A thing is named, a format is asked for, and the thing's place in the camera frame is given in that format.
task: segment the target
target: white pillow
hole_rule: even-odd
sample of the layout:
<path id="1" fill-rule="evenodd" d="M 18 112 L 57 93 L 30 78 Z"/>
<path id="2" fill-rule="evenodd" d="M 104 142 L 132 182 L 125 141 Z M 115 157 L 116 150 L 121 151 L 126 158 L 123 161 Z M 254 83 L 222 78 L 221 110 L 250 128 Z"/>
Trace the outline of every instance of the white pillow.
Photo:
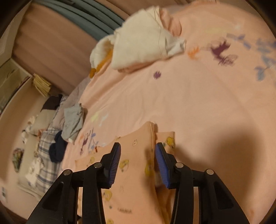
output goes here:
<path id="1" fill-rule="evenodd" d="M 30 133 L 33 135 L 38 135 L 38 131 L 40 129 L 47 129 L 52 122 L 55 113 L 55 110 L 42 110 L 36 118 Z"/>

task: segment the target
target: plush toy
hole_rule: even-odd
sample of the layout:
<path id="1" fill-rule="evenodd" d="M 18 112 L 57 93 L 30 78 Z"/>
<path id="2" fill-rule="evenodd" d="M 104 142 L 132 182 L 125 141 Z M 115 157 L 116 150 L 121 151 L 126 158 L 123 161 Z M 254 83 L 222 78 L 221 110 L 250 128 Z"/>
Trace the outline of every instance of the plush toy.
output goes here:
<path id="1" fill-rule="evenodd" d="M 26 142 L 28 140 L 31 128 L 32 128 L 33 124 L 35 123 L 37 116 L 38 115 L 31 116 L 27 122 L 27 127 L 24 130 L 22 130 L 21 137 L 22 137 L 22 141 L 24 144 L 26 144 Z"/>
<path id="2" fill-rule="evenodd" d="M 21 137 L 22 137 L 23 143 L 26 144 L 26 143 L 27 143 L 27 140 L 28 140 L 28 137 L 29 137 L 29 134 L 26 132 L 26 130 L 23 130 L 23 131 L 22 131 Z"/>

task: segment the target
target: metal screw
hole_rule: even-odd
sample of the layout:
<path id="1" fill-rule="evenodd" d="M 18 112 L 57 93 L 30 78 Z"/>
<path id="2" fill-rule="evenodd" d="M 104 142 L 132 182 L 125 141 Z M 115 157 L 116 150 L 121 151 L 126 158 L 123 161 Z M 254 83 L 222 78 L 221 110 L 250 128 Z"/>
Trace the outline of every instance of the metal screw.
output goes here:
<path id="1" fill-rule="evenodd" d="M 209 175 L 213 175 L 213 174 L 214 174 L 214 171 L 211 170 L 211 169 L 208 169 L 208 170 L 206 170 L 206 173 L 208 173 Z"/>
<path id="2" fill-rule="evenodd" d="M 67 176 L 67 175 L 69 175 L 71 172 L 72 172 L 71 170 L 64 170 L 64 171 L 63 171 L 63 174 Z"/>
<path id="3" fill-rule="evenodd" d="M 101 164 L 100 162 L 96 162 L 96 163 L 94 164 L 94 167 L 95 167 L 95 168 L 100 168 L 100 167 L 102 167 L 102 164 Z"/>
<path id="4" fill-rule="evenodd" d="M 184 166 L 184 164 L 181 163 L 181 162 L 177 162 L 177 163 L 175 164 L 175 166 L 176 166 L 177 168 L 182 168 L 182 167 Z"/>

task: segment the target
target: orange flower print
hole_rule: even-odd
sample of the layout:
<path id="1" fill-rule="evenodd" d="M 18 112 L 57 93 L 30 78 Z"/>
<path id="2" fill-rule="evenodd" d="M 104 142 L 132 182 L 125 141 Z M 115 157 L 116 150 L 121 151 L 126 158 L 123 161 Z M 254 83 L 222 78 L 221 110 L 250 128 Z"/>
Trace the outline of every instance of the orange flower print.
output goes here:
<path id="1" fill-rule="evenodd" d="M 189 56 L 189 58 L 192 59 L 192 60 L 198 60 L 199 58 L 196 57 L 195 55 L 196 55 L 197 53 L 199 53 L 199 51 L 200 51 L 199 46 L 194 47 L 192 50 L 189 50 L 189 51 L 188 51 L 188 56 Z"/>

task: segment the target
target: bed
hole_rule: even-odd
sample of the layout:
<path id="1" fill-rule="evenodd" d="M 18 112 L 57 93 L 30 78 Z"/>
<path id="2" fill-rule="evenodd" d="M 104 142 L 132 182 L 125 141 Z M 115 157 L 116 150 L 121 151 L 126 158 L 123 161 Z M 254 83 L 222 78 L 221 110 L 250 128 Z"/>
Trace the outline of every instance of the bed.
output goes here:
<path id="1" fill-rule="evenodd" d="M 131 74 L 111 67 L 96 74 L 79 101 L 87 115 L 75 145 L 68 144 L 59 171 L 45 173 L 54 170 L 54 181 L 76 171 L 75 161 L 96 146 L 151 121 L 159 132 L 175 132 L 178 161 L 214 169 L 250 223 L 260 223 L 276 198 L 275 38 L 263 20 L 226 4 L 189 5 L 174 16 L 185 53 Z M 70 93 L 76 85 L 64 86 Z M 92 145 L 83 144 L 88 135 Z"/>
<path id="2" fill-rule="evenodd" d="M 45 192 L 57 179 L 60 164 L 51 162 L 49 157 L 49 148 L 52 143 L 55 143 L 54 139 L 59 130 L 53 127 L 52 121 L 54 120 L 56 114 L 59 111 L 59 108 L 63 105 L 66 99 L 67 96 L 63 96 L 60 101 L 60 106 L 57 108 L 57 110 L 53 110 L 51 112 L 51 115 L 53 114 L 53 116 L 51 116 L 49 125 L 47 125 L 47 129 L 43 131 L 41 137 L 38 139 L 36 136 L 29 134 L 24 147 L 25 152 L 23 154 L 22 163 L 20 165 L 17 186 L 21 190 L 36 197 L 38 201 L 43 197 Z M 29 172 L 30 166 L 36 157 L 34 154 L 36 148 L 39 157 L 42 159 L 44 167 L 40 170 L 37 176 L 35 186 L 31 186 L 26 179 L 26 174 Z"/>

